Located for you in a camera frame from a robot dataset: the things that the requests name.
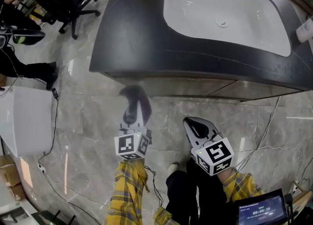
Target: sink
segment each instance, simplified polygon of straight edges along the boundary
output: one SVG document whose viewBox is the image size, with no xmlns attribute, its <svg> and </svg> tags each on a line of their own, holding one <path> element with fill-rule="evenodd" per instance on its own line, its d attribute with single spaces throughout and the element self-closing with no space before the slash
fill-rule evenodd
<svg viewBox="0 0 313 225">
<path fill-rule="evenodd" d="M 289 56 L 291 45 L 270 0 L 164 0 L 164 19 L 176 32 Z"/>
</svg>

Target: person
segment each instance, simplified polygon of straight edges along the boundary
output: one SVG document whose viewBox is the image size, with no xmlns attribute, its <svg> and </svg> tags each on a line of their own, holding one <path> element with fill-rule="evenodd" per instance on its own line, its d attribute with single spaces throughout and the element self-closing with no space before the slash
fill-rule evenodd
<svg viewBox="0 0 313 225">
<path fill-rule="evenodd" d="M 58 78 L 56 62 L 25 65 L 18 60 L 14 51 L 6 46 L 0 49 L 0 74 L 8 77 L 36 78 L 46 82 L 46 89 L 51 90 Z"/>
<path fill-rule="evenodd" d="M 26 17 L 20 10 L 12 4 L 16 0 L 0 0 L 0 19 L 7 25 L 14 25 L 18 28 L 38 30 L 41 28 L 32 19 Z"/>
<path fill-rule="evenodd" d="M 233 202 L 264 194 L 251 174 L 241 174 L 228 168 L 209 176 L 193 158 L 186 171 L 178 170 L 178 164 L 168 168 L 166 180 L 169 203 L 159 207 L 154 215 L 155 225 L 236 224 Z M 141 225 L 143 188 L 148 175 L 142 159 L 122 161 L 115 172 L 115 191 L 108 207 L 108 225 Z M 196 199 L 199 188 L 200 216 Z"/>
</svg>

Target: black trousers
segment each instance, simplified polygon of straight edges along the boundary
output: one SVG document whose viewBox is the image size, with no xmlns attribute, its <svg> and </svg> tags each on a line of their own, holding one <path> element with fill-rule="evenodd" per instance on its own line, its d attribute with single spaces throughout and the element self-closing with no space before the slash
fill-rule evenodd
<svg viewBox="0 0 313 225">
<path fill-rule="evenodd" d="M 10 26 L 14 25 L 18 28 L 25 28 L 30 30 L 38 30 L 40 31 L 41 28 L 39 25 L 35 23 L 29 17 L 26 17 L 20 10 L 15 9 L 10 16 L 3 16 L 3 21 L 5 24 Z"/>
<path fill-rule="evenodd" d="M 0 74 L 8 77 L 18 77 L 19 75 L 25 78 L 37 78 L 50 83 L 53 81 L 53 72 L 48 63 L 25 65 L 18 60 L 11 48 L 0 49 Z"/>
<path fill-rule="evenodd" d="M 218 177 L 209 176 L 192 158 L 188 161 L 186 169 L 187 173 L 175 171 L 166 180 L 169 198 L 166 210 L 172 214 L 172 219 L 180 225 L 189 225 L 189 219 L 191 225 L 235 224 L 233 203 L 226 203 L 227 197 Z M 196 199 L 197 186 L 199 188 L 199 217 Z"/>
</svg>

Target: countertop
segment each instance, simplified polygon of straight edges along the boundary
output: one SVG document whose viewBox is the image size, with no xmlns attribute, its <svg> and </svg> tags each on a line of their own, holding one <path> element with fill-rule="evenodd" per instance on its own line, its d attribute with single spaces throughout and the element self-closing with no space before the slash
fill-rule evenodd
<svg viewBox="0 0 313 225">
<path fill-rule="evenodd" d="M 272 1 L 291 42 L 289 57 L 181 35 L 164 20 L 164 0 L 109 0 L 89 70 L 113 78 L 192 74 L 313 90 L 311 47 L 295 34 L 301 22 L 289 0 Z"/>
</svg>

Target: black shoe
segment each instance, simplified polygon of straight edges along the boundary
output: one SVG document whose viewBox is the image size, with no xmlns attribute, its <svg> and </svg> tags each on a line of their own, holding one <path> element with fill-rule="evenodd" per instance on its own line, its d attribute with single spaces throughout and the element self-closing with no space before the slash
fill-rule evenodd
<svg viewBox="0 0 313 225">
<path fill-rule="evenodd" d="M 55 70 L 57 69 L 57 62 L 49 63 L 50 68 L 52 68 L 53 73 L 55 73 Z"/>
<path fill-rule="evenodd" d="M 52 80 L 50 82 L 47 82 L 47 86 L 46 86 L 46 90 L 50 91 L 52 90 L 53 84 L 55 83 L 55 81 L 58 79 L 58 74 L 53 73 L 52 74 Z"/>
</svg>

